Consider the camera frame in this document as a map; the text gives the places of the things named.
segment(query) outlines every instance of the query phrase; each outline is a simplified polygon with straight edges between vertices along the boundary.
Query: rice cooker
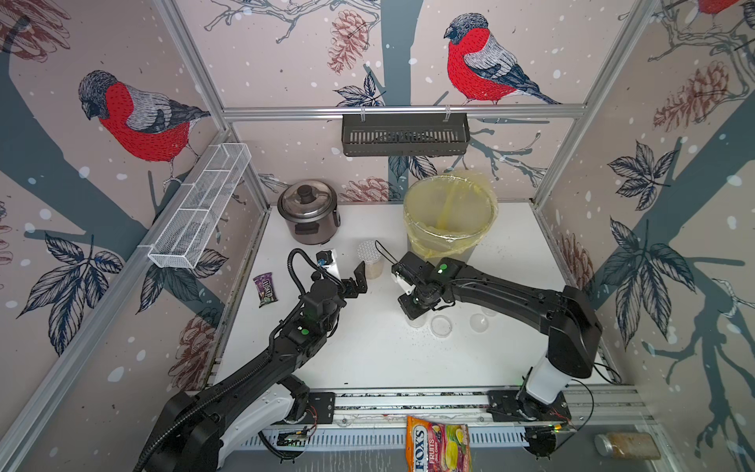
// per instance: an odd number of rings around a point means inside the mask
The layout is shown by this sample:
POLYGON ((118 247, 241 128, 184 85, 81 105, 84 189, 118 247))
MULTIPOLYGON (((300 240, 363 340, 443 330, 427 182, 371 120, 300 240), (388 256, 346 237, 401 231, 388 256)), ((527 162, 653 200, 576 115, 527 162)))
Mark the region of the rice cooker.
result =
POLYGON ((319 180, 291 185, 278 198, 278 211, 302 244, 322 244, 333 237, 341 225, 337 207, 335 190, 319 180))

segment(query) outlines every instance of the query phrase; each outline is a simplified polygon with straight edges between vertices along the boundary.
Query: fox's candy bag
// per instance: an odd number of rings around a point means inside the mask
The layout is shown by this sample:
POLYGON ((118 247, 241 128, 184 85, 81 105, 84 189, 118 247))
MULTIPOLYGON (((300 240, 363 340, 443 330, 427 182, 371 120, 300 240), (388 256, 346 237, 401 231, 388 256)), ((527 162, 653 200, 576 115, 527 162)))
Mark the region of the fox's candy bag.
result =
POLYGON ((469 429, 407 417, 406 461, 409 472, 471 472, 469 429))

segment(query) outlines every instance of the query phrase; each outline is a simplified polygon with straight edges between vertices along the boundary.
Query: white wire mesh basket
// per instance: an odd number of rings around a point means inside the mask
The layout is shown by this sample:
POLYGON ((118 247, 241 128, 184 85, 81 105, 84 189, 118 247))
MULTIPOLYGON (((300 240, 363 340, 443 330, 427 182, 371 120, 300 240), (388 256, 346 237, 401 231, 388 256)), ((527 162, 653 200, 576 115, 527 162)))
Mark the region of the white wire mesh basket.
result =
POLYGON ((250 158, 246 144, 223 143, 216 148, 149 251, 152 262, 158 267, 196 266, 250 158))

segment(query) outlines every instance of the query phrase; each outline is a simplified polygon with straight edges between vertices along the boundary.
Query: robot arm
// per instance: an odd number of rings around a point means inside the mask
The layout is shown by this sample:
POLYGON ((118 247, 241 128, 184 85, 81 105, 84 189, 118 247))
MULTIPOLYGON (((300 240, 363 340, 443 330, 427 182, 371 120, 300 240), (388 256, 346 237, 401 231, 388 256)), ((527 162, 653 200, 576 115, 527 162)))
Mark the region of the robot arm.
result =
POLYGON ((391 267, 407 293, 399 297, 406 316, 415 319, 438 303, 463 301, 518 319, 548 336, 547 352, 532 369, 526 393, 550 405, 571 378, 588 378, 602 326, 587 296, 574 287, 563 292, 519 285, 480 272, 464 262, 443 258, 437 267, 407 252, 391 267))

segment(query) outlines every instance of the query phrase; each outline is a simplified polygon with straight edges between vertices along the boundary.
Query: lid knob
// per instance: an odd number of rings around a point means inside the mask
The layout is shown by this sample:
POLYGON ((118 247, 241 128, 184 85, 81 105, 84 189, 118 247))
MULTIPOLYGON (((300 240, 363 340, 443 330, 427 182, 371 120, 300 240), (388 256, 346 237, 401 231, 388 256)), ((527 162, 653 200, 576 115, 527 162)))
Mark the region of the lid knob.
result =
POLYGON ((299 194, 299 198, 303 204, 312 203, 315 201, 315 196, 312 194, 311 185, 302 185, 296 189, 296 193, 299 194))

